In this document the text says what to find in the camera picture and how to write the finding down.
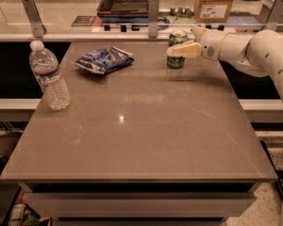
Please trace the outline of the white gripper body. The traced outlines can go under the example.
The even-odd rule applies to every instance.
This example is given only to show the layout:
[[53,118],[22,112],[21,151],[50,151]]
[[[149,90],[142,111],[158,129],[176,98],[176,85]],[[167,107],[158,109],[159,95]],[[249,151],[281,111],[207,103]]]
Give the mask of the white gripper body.
[[218,60],[226,33],[219,30],[201,31],[197,40],[202,45],[201,56],[209,60]]

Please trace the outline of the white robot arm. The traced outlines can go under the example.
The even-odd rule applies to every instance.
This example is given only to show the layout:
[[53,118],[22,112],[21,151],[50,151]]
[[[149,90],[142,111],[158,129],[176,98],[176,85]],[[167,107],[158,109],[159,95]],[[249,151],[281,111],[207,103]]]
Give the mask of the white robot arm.
[[167,49],[169,57],[203,57],[225,61],[242,73],[270,76],[283,103],[283,38],[273,30],[261,30],[252,37],[194,26],[195,41],[188,40]]

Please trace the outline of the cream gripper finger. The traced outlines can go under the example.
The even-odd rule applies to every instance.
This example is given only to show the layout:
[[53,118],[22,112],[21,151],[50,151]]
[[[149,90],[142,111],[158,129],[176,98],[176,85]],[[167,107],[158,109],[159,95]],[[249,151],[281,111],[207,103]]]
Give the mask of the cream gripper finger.
[[207,28],[204,28],[204,27],[202,27],[202,26],[194,26],[192,29],[191,29],[191,31],[192,31],[192,34],[195,36],[195,38],[197,39],[197,40],[201,40],[201,38],[202,38],[202,36],[206,33],[206,32],[208,32],[208,29]]
[[192,40],[171,46],[167,49],[169,57],[198,57],[202,53],[202,45]]

